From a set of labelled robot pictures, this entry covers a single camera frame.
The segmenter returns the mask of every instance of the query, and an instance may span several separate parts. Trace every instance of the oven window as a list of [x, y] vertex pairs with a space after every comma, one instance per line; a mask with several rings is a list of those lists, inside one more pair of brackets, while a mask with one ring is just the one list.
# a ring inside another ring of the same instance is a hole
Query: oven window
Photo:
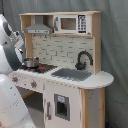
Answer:
[[64, 30], [76, 30], [75, 18], [61, 18], [61, 29]]

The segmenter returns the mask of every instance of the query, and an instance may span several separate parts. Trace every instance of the oven door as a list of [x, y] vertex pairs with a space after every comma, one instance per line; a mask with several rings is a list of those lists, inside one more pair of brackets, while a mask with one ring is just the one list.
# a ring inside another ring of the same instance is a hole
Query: oven door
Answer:
[[78, 15], [55, 15], [55, 33], [78, 33]]

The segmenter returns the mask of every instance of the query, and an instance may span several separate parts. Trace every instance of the cabinet door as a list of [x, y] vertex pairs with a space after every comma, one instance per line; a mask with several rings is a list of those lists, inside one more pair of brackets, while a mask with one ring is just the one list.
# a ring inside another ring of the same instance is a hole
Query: cabinet door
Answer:
[[82, 128], [81, 90], [44, 82], [45, 128]]

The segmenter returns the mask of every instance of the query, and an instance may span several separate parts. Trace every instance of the tile backsplash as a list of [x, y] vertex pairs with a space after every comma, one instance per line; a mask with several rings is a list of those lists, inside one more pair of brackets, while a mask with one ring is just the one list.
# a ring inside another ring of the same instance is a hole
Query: tile backsplash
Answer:
[[[58, 35], [33, 35], [33, 56], [41, 63], [61, 67], [75, 68], [78, 54], [87, 51], [93, 56], [93, 38]], [[86, 62], [86, 70], [93, 70], [89, 58], [82, 55], [81, 62]]]

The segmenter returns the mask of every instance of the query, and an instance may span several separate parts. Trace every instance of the toy kitchen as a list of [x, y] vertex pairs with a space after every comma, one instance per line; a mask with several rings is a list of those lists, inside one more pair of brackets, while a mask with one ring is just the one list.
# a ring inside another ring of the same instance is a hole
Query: toy kitchen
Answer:
[[20, 17], [26, 58], [38, 57], [39, 64], [9, 77], [42, 93], [45, 128], [105, 128], [105, 87], [114, 78], [101, 71], [101, 12]]

